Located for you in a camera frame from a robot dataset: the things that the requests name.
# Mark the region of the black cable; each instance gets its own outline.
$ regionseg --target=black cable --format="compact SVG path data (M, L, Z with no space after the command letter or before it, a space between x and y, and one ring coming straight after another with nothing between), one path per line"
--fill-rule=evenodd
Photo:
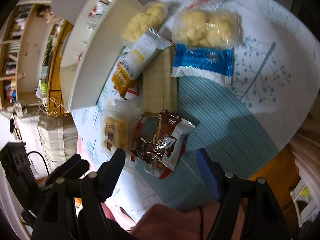
M48 170L48 167L47 167L47 163L45 162L45 160L44 160L43 156L41 155L41 153L36 152L36 151L32 151L32 152L29 152L29 153L27 154L27 156L29 156L30 153L37 153L37 154L39 154L39 155L41 156L41 158L42 158L42 160L43 160L43 162L44 162L45 168L46 168L46 170L47 170L47 173L48 173L48 175L49 175L49 170Z
M199 211L200 211L200 240L203 240L203 213L202 213L202 208L199 207Z

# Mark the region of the table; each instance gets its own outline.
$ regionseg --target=table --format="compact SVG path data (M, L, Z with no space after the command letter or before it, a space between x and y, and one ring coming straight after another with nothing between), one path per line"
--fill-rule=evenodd
M243 41L235 48L233 82L223 88L206 79L179 78L178 113L198 126L168 178L150 176L139 161L136 169L122 172L113 195L134 220L153 203L183 211L210 200L195 164L201 147L225 170L248 178L290 141L319 91L319 42L274 0L221 0L202 8L227 8L241 17ZM171 28L172 17L165 25ZM110 158L101 147L100 110L96 106L72 113L97 168ZM146 123L145 132L151 133L154 125L155 120Z

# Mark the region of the open box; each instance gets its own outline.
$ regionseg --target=open box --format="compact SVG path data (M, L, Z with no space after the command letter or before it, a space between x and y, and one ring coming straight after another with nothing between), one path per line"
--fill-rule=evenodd
M108 0L111 5L97 27L88 28L88 14L98 0L88 0L68 42L61 50L60 84L67 112L95 106L124 44L121 33L143 6L137 0ZM83 52L80 62L78 55Z

